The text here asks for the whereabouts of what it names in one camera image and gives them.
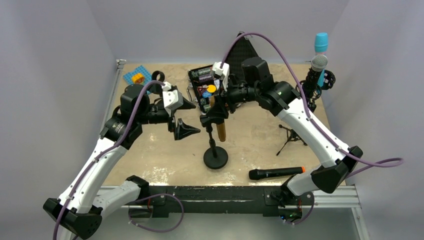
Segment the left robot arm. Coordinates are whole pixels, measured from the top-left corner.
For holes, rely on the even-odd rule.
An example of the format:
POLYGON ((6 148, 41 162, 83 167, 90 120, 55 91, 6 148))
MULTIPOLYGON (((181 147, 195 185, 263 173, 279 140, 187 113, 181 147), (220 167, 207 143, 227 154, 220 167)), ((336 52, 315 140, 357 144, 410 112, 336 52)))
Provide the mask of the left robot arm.
POLYGON ((183 97, 175 85, 153 80, 145 85, 125 88, 120 104, 104 124, 96 146, 69 187, 56 198, 48 198, 43 209, 55 221, 53 239, 86 240, 100 227, 103 219, 129 203, 148 203, 157 194, 149 183, 129 176, 114 189, 99 194, 107 176, 142 134, 143 125, 167 124, 175 140, 197 134, 198 128, 175 118, 177 110, 195 106, 183 97))

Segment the gold microphone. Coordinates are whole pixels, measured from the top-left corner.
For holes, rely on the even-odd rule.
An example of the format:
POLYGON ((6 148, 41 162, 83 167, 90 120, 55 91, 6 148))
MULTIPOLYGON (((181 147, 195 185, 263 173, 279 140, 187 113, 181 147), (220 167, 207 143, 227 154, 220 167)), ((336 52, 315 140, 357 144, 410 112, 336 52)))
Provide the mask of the gold microphone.
MULTIPOLYGON (((209 98, 209 105, 212 108, 215 104, 215 97, 211 96, 209 98)), ((217 129, 217 134, 218 134, 218 138, 221 142, 225 142, 227 139, 227 133, 226 133, 226 126, 225 123, 217 123, 216 124, 216 129, 217 129)))

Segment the black microphone orange end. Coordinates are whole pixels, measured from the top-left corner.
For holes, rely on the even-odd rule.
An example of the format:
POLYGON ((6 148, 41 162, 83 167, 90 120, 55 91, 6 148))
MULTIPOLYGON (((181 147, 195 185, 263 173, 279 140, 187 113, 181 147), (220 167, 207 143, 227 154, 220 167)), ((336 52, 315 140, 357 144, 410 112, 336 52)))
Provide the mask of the black microphone orange end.
POLYGON ((250 180, 259 181, 267 178, 279 178, 302 174, 305 172, 303 166, 298 167, 285 167, 285 168, 273 168, 273 169, 253 169, 248 172, 250 180))

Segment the black round-base mic stand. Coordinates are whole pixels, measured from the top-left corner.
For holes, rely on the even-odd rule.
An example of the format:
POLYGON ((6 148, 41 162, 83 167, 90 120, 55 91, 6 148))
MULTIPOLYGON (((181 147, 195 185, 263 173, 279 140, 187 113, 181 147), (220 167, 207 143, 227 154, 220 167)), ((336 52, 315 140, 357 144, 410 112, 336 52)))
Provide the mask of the black round-base mic stand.
MULTIPOLYGON (((163 83, 165 81, 165 74, 162 71, 156 70, 151 74, 151 80, 163 83)), ((150 88, 150 92, 161 95, 163 86, 161 83, 154 83, 150 88)))

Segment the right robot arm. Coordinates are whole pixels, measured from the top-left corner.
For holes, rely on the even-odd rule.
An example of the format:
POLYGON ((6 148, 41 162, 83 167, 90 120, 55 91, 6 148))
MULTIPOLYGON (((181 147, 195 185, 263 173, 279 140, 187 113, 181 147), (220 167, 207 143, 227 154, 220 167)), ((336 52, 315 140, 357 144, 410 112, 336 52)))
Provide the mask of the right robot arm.
POLYGON ((258 105, 298 134, 317 156, 320 165, 290 177, 282 186, 280 196, 288 204, 306 192, 321 190, 333 193, 362 157, 358 146, 348 146, 336 137, 310 110, 304 106, 301 94, 286 81, 274 81, 268 63, 260 57, 248 58, 241 64, 244 79, 231 85, 229 64, 215 62, 211 75, 220 81, 214 93, 214 104, 206 113, 209 118, 227 119, 238 103, 257 102, 258 105))

